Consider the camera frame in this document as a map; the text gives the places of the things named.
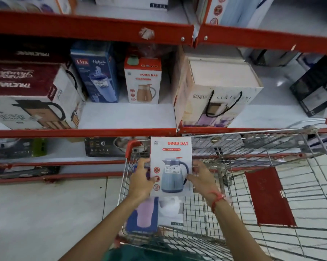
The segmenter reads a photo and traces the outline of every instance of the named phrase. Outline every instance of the metal wire basket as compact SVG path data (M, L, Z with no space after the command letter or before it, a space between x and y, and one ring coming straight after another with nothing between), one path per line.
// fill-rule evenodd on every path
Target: metal wire basket
M285 129L191 136L193 159L206 163L251 235L274 260L327 260L327 148L317 131ZM309 142L316 139L315 149ZM150 151L126 151L119 203L130 175ZM122 233L128 243L206 260L233 260L217 219L201 195L185 198L182 229Z

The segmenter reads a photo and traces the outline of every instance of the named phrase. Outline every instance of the brown jug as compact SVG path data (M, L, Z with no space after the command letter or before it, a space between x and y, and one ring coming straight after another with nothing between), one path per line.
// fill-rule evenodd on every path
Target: brown jug
M137 101L141 103L149 103L156 95L156 90L150 87L151 84L138 85ZM154 90L154 96L152 96L150 89Z

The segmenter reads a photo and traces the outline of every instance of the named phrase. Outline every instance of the torn sticker residue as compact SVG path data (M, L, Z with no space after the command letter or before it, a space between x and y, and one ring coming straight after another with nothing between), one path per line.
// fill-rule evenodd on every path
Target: torn sticker residue
M146 27L143 27L140 31L139 31L139 35L142 39L154 39L155 37L155 32L154 30L148 29Z

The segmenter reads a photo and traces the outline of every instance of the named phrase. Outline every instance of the red bracelet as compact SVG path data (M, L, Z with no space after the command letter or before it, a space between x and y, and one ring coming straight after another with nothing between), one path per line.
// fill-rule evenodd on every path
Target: red bracelet
M212 206L211 206L212 212L214 213L216 202L220 200L226 200L226 196L218 191L211 191L209 193L213 193L215 196L217 196L217 198L212 202Z

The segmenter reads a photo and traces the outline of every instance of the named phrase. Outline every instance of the person's right hand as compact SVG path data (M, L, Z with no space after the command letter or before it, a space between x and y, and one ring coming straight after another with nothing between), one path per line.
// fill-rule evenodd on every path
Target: person's right hand
M206 199L207 204L211 206L216 199L216 195L210 192L220 192L220 189L215 183L214 175L202 161L195 160L192 164L195 166L194 169L197 176L188 174L187 179L192 182L197 192L200 193Z

